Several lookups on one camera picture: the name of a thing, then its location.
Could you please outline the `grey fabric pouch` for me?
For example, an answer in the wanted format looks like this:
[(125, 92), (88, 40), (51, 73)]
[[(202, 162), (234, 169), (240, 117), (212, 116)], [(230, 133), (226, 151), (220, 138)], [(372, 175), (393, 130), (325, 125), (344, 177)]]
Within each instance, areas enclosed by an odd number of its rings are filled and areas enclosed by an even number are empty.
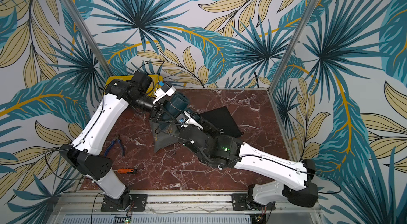
[(149, 122), (154, 139), (154, 153), (175, 143), (186, 143), (188, 140), (180, 136), (180, 127), (173, 123)]

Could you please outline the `black pouch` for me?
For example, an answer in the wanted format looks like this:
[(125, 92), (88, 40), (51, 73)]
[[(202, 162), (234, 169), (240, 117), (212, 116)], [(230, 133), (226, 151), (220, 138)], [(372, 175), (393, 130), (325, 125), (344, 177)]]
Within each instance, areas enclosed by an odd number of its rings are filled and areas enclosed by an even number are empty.
[(235, 138), (240, 138), (243, 135), (227, 106), (201, 113), (200, 116), (209, 121), (223, 134)]

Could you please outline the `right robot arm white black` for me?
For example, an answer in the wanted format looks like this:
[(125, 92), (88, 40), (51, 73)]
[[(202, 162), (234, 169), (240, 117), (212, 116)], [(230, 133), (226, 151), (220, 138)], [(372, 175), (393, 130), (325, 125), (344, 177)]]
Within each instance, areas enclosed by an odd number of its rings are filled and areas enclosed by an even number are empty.
[(318, 201), (318, 187), (312, 182), (315, 174), (313, 160), (295, 162), (283, 159), (240, 139), (209, 133), (196, 126), (181, 128), (179, 137), (180, 142), (209, 167), (246, 170), (271, 178), (270, 183), (249, 187), (246, 202), (251, 207), (287, 200), (299, 207), (312, 208)]

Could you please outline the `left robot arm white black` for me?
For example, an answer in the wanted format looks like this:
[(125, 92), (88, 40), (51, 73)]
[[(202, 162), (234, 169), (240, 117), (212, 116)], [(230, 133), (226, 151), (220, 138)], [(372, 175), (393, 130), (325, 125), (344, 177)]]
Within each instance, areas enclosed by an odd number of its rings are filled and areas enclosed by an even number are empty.
[(140, 71), (133, 76), (111, 77), (89, 123), (72, 143), (59, 149), (59, 154), (73, 168), (92, 179), (111, 200), (127, 202), (129, 195), (112, 169), (112, 160), (101, 155), (103, 146), (116, 121), (129, 106), (153, 112), (163, 98), (176, 91), (168, 83), (159, 82), (158, 88), (150, 88), (152, 84), (152, 78)]

